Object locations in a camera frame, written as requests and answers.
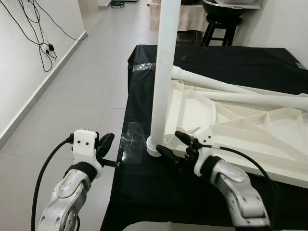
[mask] white cylindrical leg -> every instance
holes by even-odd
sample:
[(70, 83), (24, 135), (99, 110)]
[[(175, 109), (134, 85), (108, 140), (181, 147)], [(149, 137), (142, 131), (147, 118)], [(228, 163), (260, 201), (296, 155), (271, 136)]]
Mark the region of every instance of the white cylindrical leg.
[(160, 156), (158, 144), (165, 145), (164, 134), (181, 0), (163, 0), (160, 10), (151, 135), (147, 140), (150, 155)]
[(232, 84), (224, 83), (224, 82), (212, 79), (212, 78), (198, 75), (193, 72), (185, 71), (178, 66), (173, 66), (172, 78), (181, 79), (181, 80), (188, 81), (191, 83), (196, 83), (204, 88), (210, 88), (214, 90), (221, 90), (221, 91), (234, 92), (234, 93), (244, 93), (244, 94), (258, 94), (251, 90), (239, 88)]
[(197, 91), (211, 100), (234, 101), (242, 103), (256, 103), (262, 105), (276, 105), (281, 107), (295, 107), (308, 109), (307, 97), (276, 96), (276, 95), (251, 95), (240, 93)]

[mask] black stool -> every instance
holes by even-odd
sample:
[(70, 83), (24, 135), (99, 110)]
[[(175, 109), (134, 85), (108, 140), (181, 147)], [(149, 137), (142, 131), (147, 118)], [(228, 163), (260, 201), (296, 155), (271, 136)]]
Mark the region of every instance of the black stool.
[[(206, 32), (203, 36), (201, 46), (208, 46), (211, 40), (223, 41), (223, 46), (232, 46), (234, 33), (236, 27), (242, 23), (242, 19), (238, 16), (236, 17), (217, 17), (208, 15), (206, 17), (208, 21), (208, 26)], [(224, 38), (212, 38), (215, 29), (226, 29)]]

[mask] white tube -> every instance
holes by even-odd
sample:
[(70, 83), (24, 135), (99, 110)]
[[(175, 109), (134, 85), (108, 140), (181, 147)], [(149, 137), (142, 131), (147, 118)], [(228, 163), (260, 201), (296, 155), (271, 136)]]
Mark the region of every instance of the white tube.
[(257, 94), (251, 90), (243, 89), (232, 84), (224, 83), (212, 78), (208, 78), (205, 76), (198, 75), (193, 72), (185, 71), (178, 66), (173, 66), (172, 69), (172, 78), (173, 79), (181, 79), (184, 81), (196, 83), (201, 85), (204, 88), (210, 88), (214, 90), (221, 90), (226, 92), (234, 92), (234, 93), (244, 93), (244, 94)]
[(165, 145), (164, 134), (181, 0), (163, 0), (160, 9), (151, 135), (147, 140), (150, 155), (160, 156), (158, 144)]
[(276, 95), (251, 95), (240, 93), (197, 91), (199, 94), (211, 100), (224, 100), (242, 103), (253, 103), (263, 105), (276, 105), (281, 107), (295, 107), (308, 109), (307, 97), (276, 96)]

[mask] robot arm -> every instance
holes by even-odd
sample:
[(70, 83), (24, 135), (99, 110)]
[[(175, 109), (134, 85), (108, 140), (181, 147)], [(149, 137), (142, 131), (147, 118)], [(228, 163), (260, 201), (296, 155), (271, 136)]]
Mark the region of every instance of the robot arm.
[(180, 172), (187, 162), (194, 165), (194, 174), (205, 177), (218, 187), (227, 201), (233, 226), (241, 230), (267, 229), (269, 217), (259, 193), (251, 186), (249, 176), (218, 156), (213, 149), (220, 149), (213, 141), (209, 127), (198, 129), (193, 135), (176, 131), (175, 135), (186, 145), (185, 160), (161, 145), (156, 149), (162, 156), (172, 161)]
[(94, 178), (101, 176), (104, 165), (118, 167), (117, 162), (103, 159), (113, 139), (114, 134), (107, 134), (99, 140), (97, 132), (75, 131), (72, 148), (75, 164), (53, 189), (51, 201), (39, 219), (38, 231), (75, 230), (78, 213)]

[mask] baseboard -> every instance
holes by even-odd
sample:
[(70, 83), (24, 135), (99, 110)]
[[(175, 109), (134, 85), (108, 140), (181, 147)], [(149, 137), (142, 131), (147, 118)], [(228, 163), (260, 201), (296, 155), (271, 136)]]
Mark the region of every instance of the baseboard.
[[(83, 39), (87, 36), (87, 32), (85, 31), (79, 39)], [(72, 48), (65, 54), (62, 60), (57, 64), (55, 69), (45, 78), (45, 80), (40, 84), (40, 86), (36, 89), (36, 91), (32, 94), (30, 99), (25, 103), (23, 108), (17, 113), (17, 115), (11, 120), (9, 125), (5, 128), (5, 130), (0, 134), (0, 149), (3, 148), (5, 143), (9, 140), (9, 138), (16, 131), (18, 126), (27, 116), (27, 114), (31, 111), (33, 106), (39, 101), (40, 97), (44, 94), (45, 90), (52, 83), (52, 81), (56, 78), (58, 73), (62, 70), (64, 65), (70, 59), (70, 57), (74, 54), (77, 48), (81, 45), (82, 41), (76, 41)]]
[(112, 0), (109, 0), (109, 1), (106, 3), (106, 5), (104, 5), (104, 6), (98, 6), (98, 9), (99, 9), (99, 10), (107, 10), (108, 7), (110, 6), (111, 1), (112, 1)]

